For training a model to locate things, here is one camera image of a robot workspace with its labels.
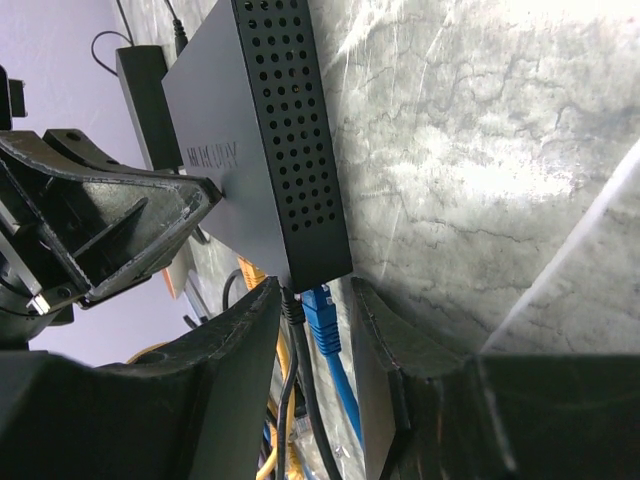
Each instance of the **ventilation holes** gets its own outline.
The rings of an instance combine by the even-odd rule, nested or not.
[[[263,87],[267,87],[263,89],[263,98],[269,100],[264,101],[266,112],[263,110],[261,115],[266,118],[264,121],[261,120],[261,123],[272,131],[275,157],[281,161],[274,166],[274,172],[280,174],[284,193],[282,215],[289,215],[292,219],[289,225],[294,232],[303,226],[310,228],[336,218],[332,211],[335,200],[330,198],[331,195],[324,195],[330,194],[332,190],[331,186],[327,185],[329,174],[322,168],[326,165],[326,158],[320,156],[322,153],[318,153],[324,151],[325,143],[320,138],[321,128],[314,128],[319,126],[319,114],[313,113],[317,101],[315,98],[309,98],[315,97],[314,92],[321,94],[321,88],[311,81],[311,67],[305,65],[311,55],[306,51],[304,44],[307,41],[312,42],[313,39],[305,38],[306,32],[300,29],[291,30],[293,26],[302,25],[301,17],[286,15],[286,9],[289,6],[298,8],[299,1],[250,0],[244,4],[247,11],[254,12],[247,15],[248,18],[253,18],[246,20],[248,23],[245,24],[245,28],[250,44],[261,53],[255,53],[255,60],[259,65],[268,64],[269,60],[272,62],[262,68],[254,67],[257,68],[254,75],[264,82]],[[260,31],[261,25],[267,29],[276,27],[276,30]],[[271,96],[279,103],[276,101],[267,104],[272,100]],[[307,114],[303,109],[308,107],[311,107],[311,111]],[[278,115],[278,112],[288,112],[290,108],[295,112],[291,117],[286,118],[286,113]],[[315,143],[307,142],[310,139],[315,140]]]

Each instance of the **black cable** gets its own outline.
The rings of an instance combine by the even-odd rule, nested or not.
[[[342,480],[340,470],[333,456],[329,438],[322,422],[320,414],[320,405],[318,404],[318,396],[316,395],[316,386],[313,381],[313,366],[311,364],[311,354],[309,353],[309,343],[307,335],[304,331],[304,311],[302,305],[298,302],[291,290],[282,289],[282,310],[287,322],[289,323],[291,337],[297,353],[300,378],[302,382],[302,391],[307,400],[307,412],[309,413],[309,421],[313,436],[316,439],[322,462],[327,470],[330,480]]]
[[[178,20],[178,16],[176,15],[176,11],[173,9],[173,5],[171,5],[171,2],[169,0],[164,0],[164,3],[169,8],[169,11],[171,12],[171,16],[173,17],[173,19]]]
[[[130,46],[133,47],[135,45],[135,43],[133,42],[133,34],[131,33],[131,27],[129,26],[129,21],[127,20],[127,16],[124,13],[124,8],[122,7],[122,1],[116,0],[116,4],[118,5],[118,10],[120,10],[120,16],[122,17],[122,22],[124,23],[124,28],[127,31],[128,37],[121,34],[120,32],[115,32],[113,30],[105,30],[103,32],[98,33],[95,37],[93,37],[93,40],[91,41],[91,56],[93,57],[93,60],[115,77],[118,76],[118,73],[113,68],[107,66],[102,60],[98,58],[98,56],[96,55],[95,47],[98,39],[105,35],[117,35],[123,40],[125,40]]]
[[[273,425],[273,428],[278,428],[278,419],[269,408],[267,408],[267,421]]]
[[[176,56],[179,57],[184,48],[189,43],[189,39],[187,38],[187,34],[184,31],[184,26],[176,15],[176,11],[173,9],[173,5],[171,5],[171,2],[169,0],[164,0],[164,3],[167,5],[167,8],[169,8],[169,12],[171,12],[171,16],[173,17],[173,34],[176,44]]]
[[[129,43],[133,47],[135,43],[133,42],[133,33],[131,33],[131,27],[129,26],[129,21],[127,20],[127,16],[124,14],[124,8],[122,8],[122,1],[116,0],[116,4],[118,4],[118,10],[120,10],[120,16],[122,17],[122,23],[124,23],[124,28],[127,31],[127,35],[129,35]]]
[[[224,287],[222,287],[222,310],[229,308],[229,292],[231,292],[231,286],[238,277],[242,277],[242,270],[239,268],[231,272],[227,277],[227,281],[224,282]]]
[[[289,397],[296,383],[298,374],[298,355],[296,349],[291,349],[291,361],[289,362],[289,374],[284,380],[280,403],[278,405],[278,461],[276,462],[276,480],[284,480],[284,472],[287,462],[287,408],[289,407]]]
[[[111,75],[114,76],[118,76],[118,74],[116,73],[116,71],[111,68],[108,67],[102,60],[100,60],[98,58],[98,56],[96,55],[96,50],[95,50],[95,46],[96,46],[96,42],[98,41],[98,39],[100,37],[103,37],[105,35],[117,35],[120,38],[122,38],[123,40],[127,41],[129,43],[129,45],[131,45],[133,47],[133,43],[124,35],[122,35],[120,32],[115,32],[113,30],[105,30],[104,32],[100,32],[98,35],[96,35],[95,37],[93,37],[93,41],[91,42],[91,56],[93,57],[93,59],[95,60],[95,62],[100,65],[102,68],[104,68],[107,72],[109,72]]]

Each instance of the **plug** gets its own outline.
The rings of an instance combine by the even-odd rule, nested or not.
[[[320,353],[325,357],[340,353],[338,314],[329,287],[323,285],[307,290],[301,297],[302,308]]]

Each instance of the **blue ethernet cable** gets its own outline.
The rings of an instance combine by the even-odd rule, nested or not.
[[[316,287],[302,294],[302,308],[316,339],[318,350],[327,359],[331,377],[342,401],[349,422],[362,446],[362,432],[360,429],[360,411],[358,402],[353,395],[344,366],[340,360],[340,333],[338,331],[338,315],[336,306],[331,299],[331,290],[327,285]]]

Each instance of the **cable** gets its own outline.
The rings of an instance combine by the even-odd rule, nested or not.
[[[226,282],[224,282],[224,287],[222,287],[222,310],[227,310],[229,308],[229,292],[231,291],[231,286],[235,279],[241,276],[242,270],[237,268],[229,274]]]
[[[287,378],[289,375],[289,350],[287,349],[287,342],[284,339],[284,335],[282,332],[278,333],[278,343],[276,343],[276,353],[278,355],[278,361],[280,363],[280,370],[282,371],[282,378]],[[289,398],[289,405],[287,407],[287,422],[286,422],[286,431],[285,438],[289,438],[291,435],[291,430],[293,428],[294,421],[294,413],[296,410],[296,398],[295,395],[291,395]],[[277,439],[278,433],[275,430],[271,431],[271,445],[273,449],[271,450],[271,455],[267,458],[267,461],[262,466],[256,475],[256,480],[265,480],[267,476],[273,471],[276,466],[276,462],[278,459],[278,445]]]
[[[318,444],[322,462],[324,463],[330,480],[342,480],[336,459],[333,457],[333,451],[327,438],[324,423],[322,422],[320,406],[318,405],[316,387],[313,381],[313,366],[309,353],[309,343],[307,342],[307,335],[304,331],[304,311],[302,310],[300,302],[293,297],[293,292],[286,288],[282,289],[282,310],[291,327],[291,336],[298,354],[302,390],[307,400],[307,411],[309,412],[311,429]]]
[[[340,400],[342,400],[344,410],[347,413],[347,417],[349,417],[349,422],[353,427],[356,437],[358,437],[358,442],[360,442],[360,445],[362,446],[362,431],[360,428],[360,411],[358,408],[358,402],[356,401],[356,397],[353,395],[353,390],[349,384],[347,374],[344,371],[344,366],[342,365],[340,356],[337,353],[329,355],[327,357],[327,363],[329,364],[329,371],[331,372],[331,377],[333,378],[333,383],[336,386]]]
[[[309,322],[309,327],[320,353],[327,359],[329,371],[333,378],[349,423],[362,446],[362,430],[360,428],[360,411],[353,394],[344,366],[340,360],[340,331],[338,330],[338,314],[331,298],[328,285],[308,290],[302,294],[302,308]]]
[[[95,62],[100,65],[102,68],[104,68],[107,72],[109,72],[111,75],[114,76],[118,76],[118,74],[116,73],[116,71],[107,66],[102,60],[100,60],[98,58],[98,56],[96,55],[96,50],[95,50],[95,46],[96,46],[96,42],[98,41],[98,39],[100,37],[103,37],[105,35],[117,35],[120,38],[124,39],[125,41],[127,41],[129,43],[129,45],[131,45],[133,47],[133,42],[131,42],[131,40],[129,40],[127,37],[125,37],[124,35],[122,35],[120,32],[115,32],[113,30],[105,30],[104,32],[100,32],[98,35],[96,35],[95,37],[93,37],[93,41],[91,42],[91,56],[93,57],[93,59],[95,60]]]
[[[176,11],[173,9],[173,5],[171,5],[171,2],[169,0],[164,0],[164,3],[167,5],[167,8],[169,8],[169,12],[173,17],[173,34],[175,37],[174,42],[176,45],[176,56],[179,57],[184,48],[189,43],[189,39],[187,38],[187,34],[184,31],[184,26],[176,15]]]
[[[127,35],[129,35],[129,43],[133,47],[135,43],[133,42],[133,33],[131,33],[131,27],[129,26],[129,21],[127,20],[127,16],[124,14],[124,8],[122,8],[122,0],[116,0],[116,4],[118,5],[118,10],[120,10],[120,16],[122,17],[122,23],[124,23],[124,28],[127,31]]]
[[[295,393],[292,394],[292,392],[297,374],[298,355],[296,354],[296,349],[292,348],[289,373],[287,374],[287,378],[284,380],[282,394],[280,395],[280,405],[278,405],[278,462],[276,467],[276,480],[284,480],[287,461],[287,443],[289,439],[289,435],[286,433],[286,417],[289,406],[289,397],[293,398],[295,402]]]
[[[131,33],[131,27],[129,26],[129,21],[127,20],[127,16],[124,13],[124,8],[122,7],[122,1],[116,0],[116,4],[118,5],[118,10],[120,11],[120,16],[122,17],[122,22],[124,23],[124,28],[127,31],[128,36],[125,36],[120,32],[115,32],[113,30],[105,30],[103,32],[98,33],[95,37],[93,37],[93,40],[91,41],[91,56],[93,57],[93,60],[115,77],[118,76],[117,72],[113,68],[107,66],[102,60],[98,58],[98,56],[96,55],[95,47],[98,39],[105,35],[117,35],[123,40],[125,40],[130,46],[133,47],[135,45],[135,43],[133,42],[133,34]]]
[[[166,345],[166,344],[167,344],[167,342],[161,342],[161,343],[156,343],[155,345],[151,345],[150,347],[143,348],[138,353],[136,353],[133,357],[131,357],[129,360],[127,360],[127,363],[136,363],[138,361],[138,359],[142,355],[145,355],[146,353],[152,352],[156,348],[160,348],[160,347],[162,347],[163,345]]]

